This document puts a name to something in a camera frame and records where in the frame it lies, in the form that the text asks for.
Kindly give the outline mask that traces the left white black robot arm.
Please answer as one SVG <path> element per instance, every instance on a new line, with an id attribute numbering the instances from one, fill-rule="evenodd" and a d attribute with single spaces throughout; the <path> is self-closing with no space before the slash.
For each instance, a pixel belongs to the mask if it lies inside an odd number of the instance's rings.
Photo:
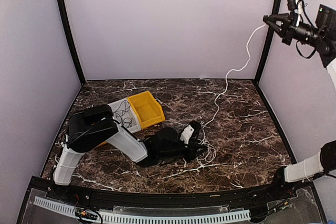
<path id="1" fill-rule="evenodd" d="M 51 174 L 55 183 L 53 191 L 61 200 L 71 200 L 74 189 L 69 184 L 79 161 L 103 142 L 114 146 L 138 166 L 150 167 L 177 157 L 186 162 L 198 158 L 207 150 L 198 139 L 200 130 L 200 123 L 191 121 L 181 132 L 164 127 L 140 140 L 113 117 L 107 104 L 81 110 L 68 121 L 62 153 Z"/>

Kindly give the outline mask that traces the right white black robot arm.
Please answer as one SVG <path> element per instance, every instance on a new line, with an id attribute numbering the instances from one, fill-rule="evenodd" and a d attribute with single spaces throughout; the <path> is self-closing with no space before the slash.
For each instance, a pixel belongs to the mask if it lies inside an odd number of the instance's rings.
<path id="1" fill-rule="evenodd" d="M 323 67 L 335 84 L 335 10 L 320 5 L 316 24 L 300 21 L 298 4 L 289 5 L 289 13 L 265 15 L 263 22 L 269 26 L 286 45 L 292 40 L 313 47 L 322 61 Z M 335 170 L 335 141 L 324 144 L 314 156 L 296 164 L 279 168 L 273 177 L 268 195 L 273 200 L 280 199 L 288 191 L 288 184 L 313 181 L 322 176 L 335 178 L 330 172 Z"/>

